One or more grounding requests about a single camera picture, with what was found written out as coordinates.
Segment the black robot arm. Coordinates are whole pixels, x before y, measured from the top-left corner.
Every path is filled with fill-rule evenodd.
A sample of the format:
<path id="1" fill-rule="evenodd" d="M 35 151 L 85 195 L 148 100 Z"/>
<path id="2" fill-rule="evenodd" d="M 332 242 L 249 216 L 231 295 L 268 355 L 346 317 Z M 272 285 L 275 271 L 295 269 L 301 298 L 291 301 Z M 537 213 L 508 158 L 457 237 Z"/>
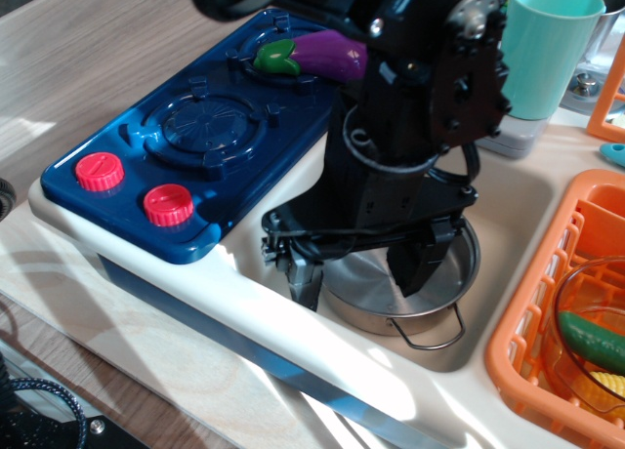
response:
<path id="1" fill-rule="evenodd" d="M 477 198 L 476 143 L 510 102 L 499 48 L 506 0 L 192 0 L 237 20 L 267 6 L 364 45 L 367 64 L 335 96 L 319 180 L 263 217 L 265 257 L 293 300 L 317 305 L 327 262 L 387 250 L 404 295 L 419 291 Z"/>

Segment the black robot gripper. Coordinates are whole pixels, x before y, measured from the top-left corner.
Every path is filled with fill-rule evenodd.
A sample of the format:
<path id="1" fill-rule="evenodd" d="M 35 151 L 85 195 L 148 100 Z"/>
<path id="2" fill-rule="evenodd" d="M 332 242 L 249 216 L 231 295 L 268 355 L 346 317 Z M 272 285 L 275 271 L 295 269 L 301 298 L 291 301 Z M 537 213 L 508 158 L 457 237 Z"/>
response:
<path id="1" fill-rule="evenodd" d="M 461 143 L 466 171 L 438 167 L 451 144 L 433 142 L 416 112 L 379 122 L 338 102 L 331 114 L 317 182 L 263 217 L 263 256 L 287 271 L 293 302 L 317 311 L 323 265 L 386 248 L 401 294 L 419 292 L 462 233 L 463 211 L 477 200 L 475 143 Z"/>

